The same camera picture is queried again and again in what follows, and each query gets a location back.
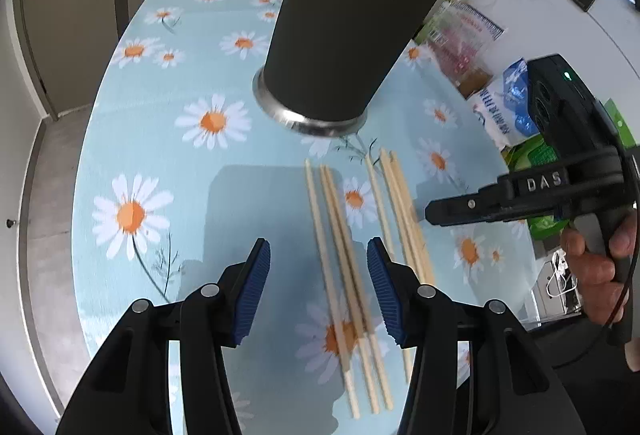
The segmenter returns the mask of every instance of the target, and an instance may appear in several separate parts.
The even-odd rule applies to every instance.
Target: table
[[[183,299],[246,259],[256,238],[267,238],[271,272],[251,335],[225,351],[245,433],[298,433],[304,425],[306,433],[388,435],[407,384],[366,269],[367,241],[382,234],[362,158],[369,148],[374,157],[380,147],[395,151],[418,211],[434,198],[476,191],[506,167],[460,94],[411,45],[357,134],[312,138],[269,118],[255,102],[252,79],[280,1],[146,0],[131,21],[100,87],[76,181],[72,259],[82,328],[94,355],[135,299]],[[358,420],[337,370],[305,158],[328,164],[340,180],[395,402],[372,415],[354,363]],[[400,253],[388,200],[386,214]],[[522,307],[539,270],[524,224],[420,225],[437,287],[457,301],[500,298],[516,312]],[[335,257],[334,270],[339,281]],[[342,313],[349,325],[344,305]],[[180,434],[178,347],[170,350]]]

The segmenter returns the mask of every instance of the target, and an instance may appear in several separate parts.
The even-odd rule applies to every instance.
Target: stainless steel base
[[[261,67],[260,70],[255,73],[254,95],[256,101],[267,115],[287,128],[308,135],[338,137],[355,133],[367,120],[367,110],[354,119],[339,122],[311,119],[289,110],[271,95],[271,92],[264,82],[264,67]]]

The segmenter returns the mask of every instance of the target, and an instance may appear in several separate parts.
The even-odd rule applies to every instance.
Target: human hand
[[[633,254],[637,220],[638,215],[633,211],[610,238],[609,250],[614,258],[624,258]],[[566,252],[569,269],[578,278],[578,291],[582,295],[584,311],[591,321],[604,325],[624,287],[622,283],[611,281],[616,272],[613,262],[606,256],[586,253],[584,238],[570,227],[564,228],[560,245]],[[614,318],[614,323],[622,319],[623,307],[627,300],[628,293]]]

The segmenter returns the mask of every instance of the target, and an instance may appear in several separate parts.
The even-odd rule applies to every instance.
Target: black tumbler
[[[338,136],[366,108],[436,0],[283,0],[266,64],[263,110],[289,128]]]

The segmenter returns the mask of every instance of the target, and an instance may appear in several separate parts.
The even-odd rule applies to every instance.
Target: chopstick
[[[338,306],[338,297],[335,293],[334,277],[329,267],[329,253],[326,246],[326,238],[324,237],[324,228],[322,227],[322,219],[318,206],[318,197],[316,195],[316,187],[314,185],[313,173],[311,172],[311,164],[309,160],[305,160],[306,187],[309,192],[309,203],[311,204],[311,216],[314,221],[316,230],[316,240],[318,241],[318,251],[320,254],[320,263],[322,266],[322,275],[324,276],[324,285],[326,287],[326,295],[329,301],[329,311],[332,321],[334,322],[335,339],[338,344],[338,359],[342,367],[342,375],[344,377],[344,388],[347,390],[349,404],[351,406],[351,414],[353,418],[360,418],[360,408],[358,407],[358,398],[356,396],[355,385],[353,383],[353,372],[349,367],[347,358],[347,342],[344,338],[344,330],[342,329],[342,318],[340,317],[340,307]]]
[[[347,262],[348,262],[349,269],[351,271],[351,277],[353,279],[357,300],[359,301],[360,310],[362,312],[362,316],[364,319],[364,326],[367,333],[367,338],[369,339],[369,343],[371,345],[371,351],[373,353],[373,360],[376,367],[376,373],[378,374],[380,388],[382,389],[382,397],[385,401],[386,408],[391,410],[394,407],[394,401],[391,395],[391,389],[389,386],[388,378],[386,376],[385,365],[382,360],[382,354],[380,353],[380,346],[378,344],[378,337],[376,336],[376,329],[373,325],[373,319],[371,318],[371,312],[369,310],[369,302],[367,300],[367,297],[364,291],[364,285],[362,284],[360,271],[358,270],[358,266],[356,264],[356,257],[353,251],[353,242],[351,241],[351,230],[347,225],[347,220],[344,216],[344,211],[342,209],[342,206],[340,205],[340,200],[338,199],[338,193],[334,185],[334,178],[327,166],[324,166],[324,173],[326,176],[326,182],[327,182],[328,189],[330,190],[334,208],[337,211],[337,219],[338,219],[337,222],[340,230],[340,236],[342,237],[342,241],[344,242],[344,245],[346,247]]]
[[[418,225],[418,217],[415,213],[414,202],[412,201],[409,187],[406,183],[406,179],[404,178],[404,174],[402,173],[400,161],[398,160],[398,156],[396,156],[395,152],[390,153],[390,158],[391,167],[393,168],[394,176],[400,190],[400,195],[407,211],[406,215],[409,220],[408,227],[412,230],[412,235],[417,249],[417,252],[415,253],[417,255],[415,262],[418,266],[418,271],[422,272],[420,283],[435,285],[433,266],[431,265],[431,258],[429,256],[429,251],[427,250],[426,240],[424,239],[420,225]]]
[[[378,395],[376,386],[371,372],[371,361],[369,351],[367,350],[367,338],[365,337],[362,316],[360,315],[360,304],[356,296],[353,275],[351,274],[350,262],[346,252],[346,246],[343,234],[340,230],[337,202],[334,199],[332,190],[332,182],[329,180],[331,174],[328,173],[326,166],[320,166],[320,180],[322,181],[322,189],[326,200],[326,208],[329,214],[329,223],[334,234],[335,250],[338,253],[338,262],[340,264],[340,274],[344,284],[344,293],[347,296],[347,304],[351,312],[351,320],[356,330],[358,346],[360,348],[360,359],[362,361],[362,370],[364,372],[364,381],[369,394],[369,402],[371,403],[371,411],[374,414],[380,413],[380,405],[378,404]]]

